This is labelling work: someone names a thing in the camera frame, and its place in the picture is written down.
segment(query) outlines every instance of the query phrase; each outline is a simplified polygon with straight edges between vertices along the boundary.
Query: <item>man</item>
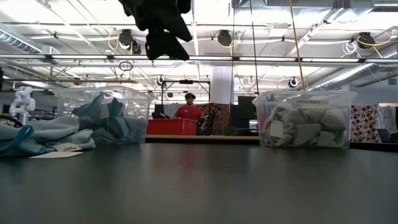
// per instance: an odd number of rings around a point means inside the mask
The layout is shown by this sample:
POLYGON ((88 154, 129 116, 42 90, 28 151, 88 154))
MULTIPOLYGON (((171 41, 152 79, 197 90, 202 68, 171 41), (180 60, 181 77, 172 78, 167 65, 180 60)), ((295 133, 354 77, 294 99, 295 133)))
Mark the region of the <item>man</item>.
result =
POLYGON ((191 119, 195 121, 201 119, 203 117, 203 112, 199 109, 199 107, 193 104, 194 99, 196 99, 194 94, 187 93, 185 95, 185 100, 187 101, 187 104, 181 106, 177 110, 174 119, 182 118, 182 119, 191 119))

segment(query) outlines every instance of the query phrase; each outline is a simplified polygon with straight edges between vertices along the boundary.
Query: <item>paper tag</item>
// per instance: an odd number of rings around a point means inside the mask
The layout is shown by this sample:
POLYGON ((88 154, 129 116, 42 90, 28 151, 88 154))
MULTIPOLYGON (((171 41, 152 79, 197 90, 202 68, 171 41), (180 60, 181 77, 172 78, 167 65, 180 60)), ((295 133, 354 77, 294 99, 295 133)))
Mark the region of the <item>paper tag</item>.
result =
POLYGON ((33 159, 54 159, 54 158, 68 158, 72 156, 77 156, 82 154, 82 152, 49 152, 39 156, 32 156, 33 159))
POLYGON ((81 148, 75 144, 72 143, 62 143, 62 144, 57 144, 54 147, 58 152, 73 152, 73 151, 78 151, 81 150, 81 148))
POLYGON ((101 105, 101 113, 99 114, 99 118, 104 119, 108 117, 109 117, 108 105, 101 105))
POLYGON ((281 138, 284 136, 284 123, 281 121, 271 121, 270 135, 281 138))
POLYGON ((308 106, 317 106, 317 105, 329 105, 328 100, 300 100, 300 99, 289 99, 287 100, 289 103, 293 104, 303 104, 308 106))

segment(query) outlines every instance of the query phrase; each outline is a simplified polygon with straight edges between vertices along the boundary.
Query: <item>red container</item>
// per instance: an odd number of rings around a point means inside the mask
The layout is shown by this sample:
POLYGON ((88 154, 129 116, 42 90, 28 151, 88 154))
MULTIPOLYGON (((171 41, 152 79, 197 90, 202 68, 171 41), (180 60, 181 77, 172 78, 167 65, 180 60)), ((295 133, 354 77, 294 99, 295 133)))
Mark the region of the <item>red container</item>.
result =
POLYGON ((197 135, 197 121, 190 119, 150 119, 148 134, 197 135))

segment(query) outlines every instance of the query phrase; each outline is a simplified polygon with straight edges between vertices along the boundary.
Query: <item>clear plastic container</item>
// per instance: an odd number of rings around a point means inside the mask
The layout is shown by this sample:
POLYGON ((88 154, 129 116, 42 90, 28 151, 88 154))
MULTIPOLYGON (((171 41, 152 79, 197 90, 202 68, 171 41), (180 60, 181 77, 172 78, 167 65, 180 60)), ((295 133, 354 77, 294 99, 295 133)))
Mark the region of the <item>clear plastic container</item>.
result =
POLYGON ((270 147, 349 148, 347 91, 267 91, 253 100, 260 144, 270 147))
POLYGON ((75 116, 79 129, 92 129, 95 142, 145 142, 149 105, 153 98, 132 88, 60 88, 57 116, 75 116))

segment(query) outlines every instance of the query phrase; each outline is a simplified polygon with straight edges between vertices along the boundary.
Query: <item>table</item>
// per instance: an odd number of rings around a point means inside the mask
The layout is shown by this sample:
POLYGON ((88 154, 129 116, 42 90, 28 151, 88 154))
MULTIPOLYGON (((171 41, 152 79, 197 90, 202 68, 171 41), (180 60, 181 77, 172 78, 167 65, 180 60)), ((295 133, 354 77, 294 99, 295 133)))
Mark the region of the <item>table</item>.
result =
POLYGON ((396 223, 398 154, 100 145, 1 159, 1 223, 396 223))

